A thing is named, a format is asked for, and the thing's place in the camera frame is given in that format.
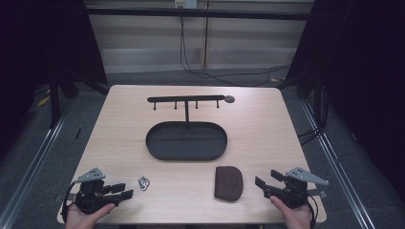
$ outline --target wire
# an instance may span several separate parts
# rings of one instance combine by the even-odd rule
[[[68,217],[68,210],[69,210],[69,206],[67,204],[68,198],[69,198],[69,194],[72,191],[72,188],[75,186],[76,181],[72,182],[72,184],[69,186],[68,190],[66,191],[65,197],[63,198],[63,205],[62,205],[62,218],[63,221],[66,222],[66,219]]]
[[[322,89],[321,96],[322,96],[322,103],[321,103],[322,113],[321,113],[321,120],[320,120],[319,126],[317,126],[315,129],[308,130],[308,131],[298,135],[301,146],[304,146],[305,144],[309,143],[313,139],[317,138],[325,130],[325,127],[327,125],[327,120],[328,120],[330,98],[329,98],[328,94],[325,93],[324,89]]]
[[[199,77],[199,78],[205,78],[205,79],[210,79],[210,78],[215,78],[219,81],[222,81],[223,83],[226,84],[230,84],[233,86],[237,86],[237,87],[259,87],[262,86],[264,84],[266,84],[268,82],[268,80],[270,79],[270,74],[280,71],[284,68],[289,68],[290,64],[284,65],[284,66],[274,66],[269,68],[267,71],[265,72],[260,72],[260,73],[227,73],[227,74],[218,74],[218,75],[212,75],[209,73],[197,73],[194,72],[193,70],[191,70],[190,65],[188,64],[188,59],[187,59],[187,54],[186,54],[186,48],[185,48],[185,38],[184,38],[184,20],[181,17],[181,66],[183,69],[185,69],[188,73],[192,73],[193,75]],[[267,77],[264,81],[254,84],[254,85],[241,85],[241,84],[236,84],[236,83],[232,83],[226,80],[221,79],[221,77],[225,77],[225,76],[234,76],[234,75],[261,75],[261,74],[267,74]]]
[[[310,228],[314,228],[315,227],[315,223],[316,223],[316,219],[318,218],[318,203],[315,201],[315,199],[311,196],[308,195],[309,198],[312,198],[313,202],[315,203],[316,206],[316,214],[313,211],[312,205],[310,205],[308,199],[306,199],[306,203],[309,207],[310,210]]]

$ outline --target human hand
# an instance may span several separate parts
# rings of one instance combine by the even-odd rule
[[[114,208],[114,203],[109,203],[91,215],[84,214],[75,204],[71,204],[66,220],[66,229],[93,229],[99,219],[105,217]]]
[[[280,210],[288,229],[310,229],[310,211],[306,204],[290,209],[275,196],[270,196],[270,200]]]

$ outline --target oval tray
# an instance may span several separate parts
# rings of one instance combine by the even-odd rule
[[[214,160],[226,144],[225,130],[212,122],[161,122],[146,136],[149,153],[160,160]]]

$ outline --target wooden table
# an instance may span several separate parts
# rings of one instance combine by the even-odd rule
[[[151,96],[223,94],[234,103],[190,104],[190,121],[209,121],[222,126],[228,137],[225,153],[214,161],[161,161],[152,157],[145,144],[148,131],[163,121],[184,121],[183,103],[158,103]],[[215,169],[234,166],[241,170],[244,191],[236,202],[214,198]],[[272,223],[283,222],[280,212],[263,197],[255,176],[284,188],[270,176],[295,167],[309,171],[285,102],[277,89],[235,87],[114,86],[100,112],[74,179],[97,167],[105,185],[126,183],[134,197],[123,201],[101,223]],[[150,186],[142,192],[138,177]],[[318,222],[326,220],[319,197]]]

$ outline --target brown wallet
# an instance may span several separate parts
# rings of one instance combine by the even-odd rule
[[[215,171],[215,198],[236,201],[241,197],[243,190],[244,179],[238,168],[233,166],[217,167]]]

